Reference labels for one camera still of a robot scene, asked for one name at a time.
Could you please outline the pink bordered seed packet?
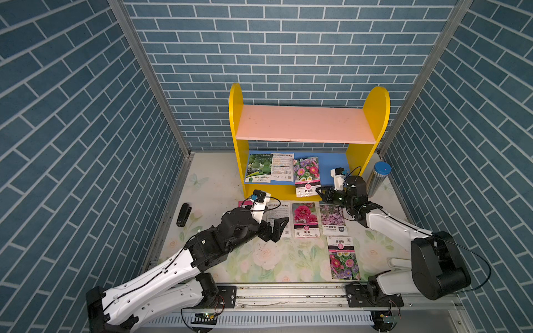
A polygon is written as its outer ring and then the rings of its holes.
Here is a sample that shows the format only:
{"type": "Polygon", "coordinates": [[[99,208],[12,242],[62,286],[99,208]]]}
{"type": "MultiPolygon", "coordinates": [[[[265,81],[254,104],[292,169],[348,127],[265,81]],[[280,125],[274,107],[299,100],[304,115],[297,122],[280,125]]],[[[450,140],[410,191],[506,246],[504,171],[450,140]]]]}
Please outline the pink bordered seed packet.
{"type": "Polygon", "coordinates": [[[247,206],[252,206],[252,205],[253,205],[253,201],[251,201],[251,200],[239,201],[238,202],[238,206],[241,207],[241,208],[246,208],[247,206]]]}

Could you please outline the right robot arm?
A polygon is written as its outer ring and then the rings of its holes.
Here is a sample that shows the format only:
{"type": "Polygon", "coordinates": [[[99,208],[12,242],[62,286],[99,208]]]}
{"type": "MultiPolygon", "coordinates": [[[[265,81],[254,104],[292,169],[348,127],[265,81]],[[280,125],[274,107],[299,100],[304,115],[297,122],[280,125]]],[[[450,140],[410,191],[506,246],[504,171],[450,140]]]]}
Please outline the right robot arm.
{"type": "Polygon", "coordinates": [[[390,258],[390,269],[369,277],[365,285],[347,285],[352,302],[402,307],[404,294],[419,294],[435,301],[471,285],[469,269],[449,233],[425,230],[391,215],[369,200],[366,183],[360,176],[338,175],[334,179],[334,186],[316,189],[322,202],[336,205],[343,215],[390,238],[410,255],[409,259],[390,258]]]}

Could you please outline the red zinnia seed packet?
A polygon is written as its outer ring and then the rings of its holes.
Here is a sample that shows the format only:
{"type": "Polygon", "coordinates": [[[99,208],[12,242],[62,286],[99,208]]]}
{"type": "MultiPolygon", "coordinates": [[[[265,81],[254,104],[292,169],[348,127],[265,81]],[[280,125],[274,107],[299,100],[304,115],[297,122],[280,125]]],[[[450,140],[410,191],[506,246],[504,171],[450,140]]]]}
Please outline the red zinnia seed packet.
{"type": "Polygon", "coordinates": [[[352,237],[327,236],[330,273],[333,280],[361,280],[352,237]]]}

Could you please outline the magenta hollyhock seed packet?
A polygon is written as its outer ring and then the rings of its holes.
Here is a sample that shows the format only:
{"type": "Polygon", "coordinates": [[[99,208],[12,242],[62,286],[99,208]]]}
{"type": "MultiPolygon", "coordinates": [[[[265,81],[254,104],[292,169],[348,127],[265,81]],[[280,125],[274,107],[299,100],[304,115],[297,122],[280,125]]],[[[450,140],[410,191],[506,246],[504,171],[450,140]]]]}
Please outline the magenta hollyhock seed packet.
{"type": "Polygon", "coordinates": [[[319,211],[316,202],[291,204],[294,237],[297,239],[320,237],[319,211]]]}

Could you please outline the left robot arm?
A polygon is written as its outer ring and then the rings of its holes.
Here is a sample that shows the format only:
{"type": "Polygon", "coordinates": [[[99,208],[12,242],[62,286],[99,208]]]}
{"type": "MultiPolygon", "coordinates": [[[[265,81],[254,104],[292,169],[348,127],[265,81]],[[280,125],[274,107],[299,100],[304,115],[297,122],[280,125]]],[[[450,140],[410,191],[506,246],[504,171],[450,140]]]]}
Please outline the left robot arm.
{"type": "Polygon", "coordinates": [[[289,218],[262,220],[260,212],[235,208],[218,226],[190,237],[163,263],[117,287],[94,287],[86,294],[91,332],[134,332],[177,309],[214,305],[219,293],[208,269],[236,248],[259,238],[277,242],[289,218]]]}

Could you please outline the mixed flower seed packet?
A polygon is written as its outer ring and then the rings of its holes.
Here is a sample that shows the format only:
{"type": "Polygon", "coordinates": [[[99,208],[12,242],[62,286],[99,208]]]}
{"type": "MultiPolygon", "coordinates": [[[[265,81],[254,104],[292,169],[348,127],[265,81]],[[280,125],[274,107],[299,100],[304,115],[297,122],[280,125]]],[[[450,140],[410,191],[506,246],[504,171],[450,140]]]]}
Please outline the mixed flower seed packet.
{"type": "Polygon", "coordinates": [[[298,198],[317,196],[321,186],[319,158],[299,158],[294,160],[294,183],[298,198]]]}

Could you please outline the purple flower seed packet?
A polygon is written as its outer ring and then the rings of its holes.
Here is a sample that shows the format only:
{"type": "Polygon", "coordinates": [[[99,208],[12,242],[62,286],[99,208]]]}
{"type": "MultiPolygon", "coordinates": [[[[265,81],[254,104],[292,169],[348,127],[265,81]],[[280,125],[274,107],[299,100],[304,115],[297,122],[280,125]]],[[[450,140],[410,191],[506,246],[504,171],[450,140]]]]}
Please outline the purple flower seed packet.
{"type": "Polygon", "coordinates": [[[336,205],[319,205],[322,231],[325,236],[344,236],[348,234],[346,221],[336,205]]]}

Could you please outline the white text seed packet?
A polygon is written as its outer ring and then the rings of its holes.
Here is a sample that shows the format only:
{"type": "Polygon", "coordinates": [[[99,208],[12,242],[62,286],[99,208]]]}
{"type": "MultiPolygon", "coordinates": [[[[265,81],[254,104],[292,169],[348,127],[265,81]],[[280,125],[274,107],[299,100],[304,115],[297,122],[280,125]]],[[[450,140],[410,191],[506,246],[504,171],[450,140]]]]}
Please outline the white text seed packet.
{"type": "Polygon", "coordinates": [[[289,201],[270,201],[267,204],[268,211],[264,214],[267,222],[274,224],[276,219],[288,218],[289,222],[285,226],[282,238],[290,238],[292,233],[291,227],[291,203],[289,201]]]}

